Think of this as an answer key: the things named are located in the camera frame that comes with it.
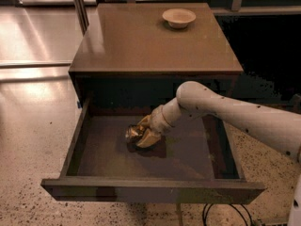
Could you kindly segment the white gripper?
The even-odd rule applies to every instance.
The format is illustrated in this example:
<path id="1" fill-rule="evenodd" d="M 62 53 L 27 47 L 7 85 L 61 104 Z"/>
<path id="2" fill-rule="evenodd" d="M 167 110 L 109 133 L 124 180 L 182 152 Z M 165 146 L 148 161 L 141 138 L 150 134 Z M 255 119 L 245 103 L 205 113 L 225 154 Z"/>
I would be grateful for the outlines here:
<path id="1" fill-rule="evenodd" d="M 147 130 L 135 145 L 139 148 L 149 148 L 157 143 L 161 139 L 161 135 L 172 128 L 169 121 L 170 112 L 169 105 L 159 105 L 150 115 L 145 116 L 137 126 L 140 130 Z"/>

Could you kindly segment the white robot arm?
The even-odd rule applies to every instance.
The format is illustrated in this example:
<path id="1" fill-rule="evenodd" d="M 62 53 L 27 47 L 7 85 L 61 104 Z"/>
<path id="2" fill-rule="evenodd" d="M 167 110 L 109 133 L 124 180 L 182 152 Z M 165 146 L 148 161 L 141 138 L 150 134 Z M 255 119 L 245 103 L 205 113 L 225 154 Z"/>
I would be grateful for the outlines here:
<path id="1" fill-rule="evenodd" d="M 182 83 L 174 99 L 158 106 L 138 123 L 144 131 L 136 145 L 150 147 L 180 117 L 190 115 L 213 115 L 293 161 L 301 162 L 300 114 L 224 97 L 194 81 Z"/>

